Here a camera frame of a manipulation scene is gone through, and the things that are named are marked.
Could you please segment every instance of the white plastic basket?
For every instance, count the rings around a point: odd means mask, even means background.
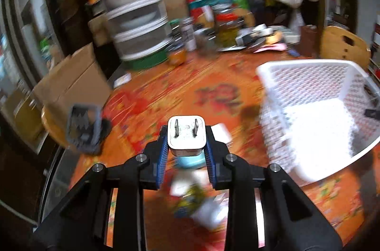
[[[272,61],[257,73],[266,91],[260,123],[267,153],[287,173],[318,181],[379,142],[380,122],[364,116],[375,108],[379,88],[356,63]]]

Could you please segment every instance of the table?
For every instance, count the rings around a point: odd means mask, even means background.
[[[94,163],[124,163],[158,136],[174,115],[200,115],[207,125],[224,123],[233,137],[230,149],[255,165],[267,166],[257,112],[263,87],[255,73],[260,64],[292,59],[285,53],[224,53],[210,61],[192,53],[185,65],[164,63],[132,74],[104,108],[113,129],[99,156],[78,155],[71,188]],[[173,174],[170,154],[166,177]],[[350,167],[303,187],[303,191],[337,230],[343,243],[354,236],[379,203],[380,145]],[[225,231],[208,232],[190,219],[173,217],[167,191],[145,191],[144,209],[149,250],[223,250]],[[112,245],[116,201],[113,195],[107,244]]]

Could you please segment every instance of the green base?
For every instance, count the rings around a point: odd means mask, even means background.
[[[131,70],[144,70],[144,69],[149,69],[151,67],[159,65],[160,63],[163,63],[167,59],[168,58],[166,56],[165,48],[163,48],[146,57],[136,59],[136,60],[126,61],[125,65],[127,66],[128,69],[131,69]]]

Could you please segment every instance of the red lid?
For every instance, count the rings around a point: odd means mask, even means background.
[[[233,13],[226,13],[226,14],[217,14],[216,20],[220,22],[227,22],[227,21],[236,21],[238,19],[238,16]]]

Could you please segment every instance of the orange tablecloth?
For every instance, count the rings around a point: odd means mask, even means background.
[[[155,140],[162,125],[175,115],[200,115],[207,125],[224,123],[233,137],[231,152],[251,164],[267,166],[260,126],[255,119],[263,88],[255,69],[271,60],[291,59],[285,53],[226,53],[215,61],[192,54],[189,61],[173,69],[167,64],[132,74],[132,81],[113,92],[104,108],[113,129],[100,156],[82,155],[71,185],[94,163],[107,167],[124,163]],[[380,147],[374,154],[374,172],[380,183]],[[173,169],[168,162],[169,175]],[[335,227],[343,243],[364,221],[360,182],[346,168],[318,183],[303,187]],[[112,245],[116,196],[111,205],[108,245]],[[144,193],[146,235],[149,250],[223,250],[225,231],[210,233],[189,219],[172,215],[165,191]]]

